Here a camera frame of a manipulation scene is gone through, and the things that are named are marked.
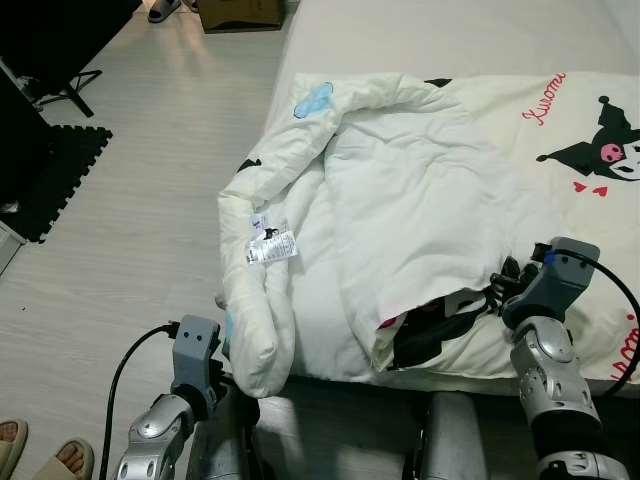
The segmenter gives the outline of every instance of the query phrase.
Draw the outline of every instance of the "white comforter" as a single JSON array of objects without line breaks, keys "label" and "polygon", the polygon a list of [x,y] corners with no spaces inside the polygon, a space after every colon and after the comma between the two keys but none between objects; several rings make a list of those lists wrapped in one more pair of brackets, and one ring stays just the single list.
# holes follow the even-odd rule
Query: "white comforter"
[{"label": "white comforter", "polygon": [[[439,89],[400,74],[296,79],[289,107],[249,154],[257,165],[239,172],[219,198],[231,363],[246,393],[277,393],[296,343],[288,262],[249,267],[245,260],[256,211],[268,211],[273,225],[286,218],[296,233],[318,189],[327,189],[331,228],[319,234],[332,238],[345,319],[378,370],[393,358],[400,322],[381,329],[389,320],[440,296],[480,290],[507,255],[524,263],[535,241],[572,234],[563,212],[549,207],[554,199],[540,195],[545,189],[535,182],[523,181],[514,159],[502,153],[532,156],[514,150],[522,127],[504,122],[501,109],[520,100],[510,92],[544,95],[551,79],[489,80],[454,81]],[[500,94],[487,95],[496,86]],[[532,112],[520,120],[533,126],[550,118]],[[558,137],[566,143],[566,135]],[[548,181],[541,183],[548,187]],[[637,184],[631,188],[637,206]],[[292,261],[304,259],[301,251]],[[587,338],[589,332],[602,334],[598,328],[579,330]],[[609,331],[611,339],[626,332]],[[458,340],[425,366],[437,370],[452,351],[472,357],[471,351],[461,355]],[[483,348],[497,340],[485,339]],[[513,375],[508,364],[503,370]]]}]

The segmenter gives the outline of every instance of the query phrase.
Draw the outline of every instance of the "black cable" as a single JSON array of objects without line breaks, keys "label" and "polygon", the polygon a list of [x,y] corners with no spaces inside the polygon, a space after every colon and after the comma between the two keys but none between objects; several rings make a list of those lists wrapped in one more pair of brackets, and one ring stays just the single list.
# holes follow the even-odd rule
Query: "black cable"
[{"label": "black cable", "polygon": [[[622,290],[622,293],[624,293],[625,297],[627,297],[627,300],[629,300],[629,302],[631,303],[631,306],[633,307],[633,312],[635,313],[635,316],[636,316],[636,322],[638,322],[638,329],[640,329],[640,305],[638,305],[638,301],[633,296],[633,293],[631,293],[631,290],[629,290],[629,288],[622,282],[622,280],[620,280],[611,270],[609,270],[604,265],[601,265],[600,263],[596,262],[595,260],[592,260],[589,257],[586,257],[580,253],[572,252],[571,250],[564,250],[560,248],[557,250],[552,250],[547,255],[565,255],[567,257],[572,257],[572,258],[575,258],[576,260],[580,260],[586,263],[587,265],[591,265],[596,270],[600,270],[602,273],[604,273],[609,278],[609,280],[615,283],[616,286],[620,290]],[[631,375],[636,370],[636,367],[638,366],[639,361],[640,361],[640,351],[636,346],[636,350],[633,353],[633,357],[631,357],[629,366],[627,367],[625,372],[622,374],[622,376],[616,381],[616,383],[609,390],[607,390],[604,393],[604,395],[602,395],[602,398],[609,398],[615,395],[616,393],[618,393],[618,391],[627,383],[627,380],[631,378]]]},{"label": "black cable", "polygon": [[177,331],[177,325],[179,324],[170,324],[170,325],[162,325],[161,327],[156,327],[153,330],[148,331],[143,336],[141,336],[136,343],[134,343],[131,348],[125,353],[124,357],[120,361],[120,365],[116,369],[116,373],[113,376],[113,381],[111,382],[111,389],[109,390],[109,401],[107,402],[107,419],[104,427],[104,441],[102,442],[102,461],[100,463],[100,480],[107,480],[107,468],[109,468],[109,450],[111,449],[111,429],[113,424],[113,404],[116,398],[116,388],[118,388],[118,380],[120,380],[120,374],[124,369],[124,366],[127,364],[127,361],[133,355],[133,352],[142,345],[146,340],[155,335],[156,333],[165,332],[169,334],[169,336],[173,333],[173,338],[175,338],[175,331]]}]

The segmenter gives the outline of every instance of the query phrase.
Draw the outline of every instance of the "light wood floor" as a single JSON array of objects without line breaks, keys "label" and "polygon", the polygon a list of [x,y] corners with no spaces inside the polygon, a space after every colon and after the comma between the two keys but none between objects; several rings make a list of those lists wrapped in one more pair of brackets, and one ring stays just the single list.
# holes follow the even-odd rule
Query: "light wood floor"
[{"label": "light wood floor", "polygon": [[[105,72],[82,94],[95,117],[46,107],[49,123],[114,137],[46,242],[22,248],[0,277],[0,419],[30,425],[16,480],[72,436],[99,457],[112,374],[141,334],[185,313],[223,320],[216,195],[260,136],[284,37],[203,35],[196,15],[150,25],[139,13],[89,65]],[[122,376],[110,470],[127,427],[169,387],[170,349],[151,340]],[[402,392],[290,385],[261,407],[279,480],[399,479],[414,442]],[[535,464],[524,423],[482,422],[492,478],[533,478],[522,473]]]}]

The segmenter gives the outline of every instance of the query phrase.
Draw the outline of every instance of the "slipper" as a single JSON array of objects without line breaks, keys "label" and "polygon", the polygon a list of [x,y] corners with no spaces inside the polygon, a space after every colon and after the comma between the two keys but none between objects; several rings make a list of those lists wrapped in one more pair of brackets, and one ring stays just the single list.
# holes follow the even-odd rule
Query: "slipper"
[{"label": "slipper", "polygon": [[156,0],[149,9],[147,20],[151,23],[164,22],[180,6],[180,0]]},{"label": "slipper", "polygon": [[[64,447],[73,443],[78,450],[82,451],[82,458],[84,464],[78,473],[75,475],[71,473],[71,470],[67,466],[58,460],[57,455],[62,451]],[[49,462],[42,467],[42,470],[33,477],[33,480],[90,480],[93,473],[93,450],[91,445],[82,438],[72,438],[58,450],[56,456],[51,457]]]},{"label": "slipper", "polygon": [[196,0],[182,0],[182,3],[193,13],[198,13],[198,2]]},{"label": "slipper", "polygon": [[18,464],[20,455],[22,455],[24,444],[27,443],[27,435],[29,433],[26,422],[22,420],[7,420],[6,422],[0,423],[0,425],[4,425],[5,423],[15,423],[18,425],[18,433],[16,433],[16,438],[13,442],[0,440],[0,480],[8,480],[11,477],[11,474]]}]

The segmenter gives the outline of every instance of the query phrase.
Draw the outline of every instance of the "cardboard box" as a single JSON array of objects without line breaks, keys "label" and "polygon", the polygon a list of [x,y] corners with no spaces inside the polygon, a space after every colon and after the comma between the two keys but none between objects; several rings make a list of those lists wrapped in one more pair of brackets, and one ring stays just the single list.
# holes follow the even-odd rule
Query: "cardboard box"
[{"label": "cardboard box", "polygon": [[198,0],[205,33],[280,30],[283,0]]}]

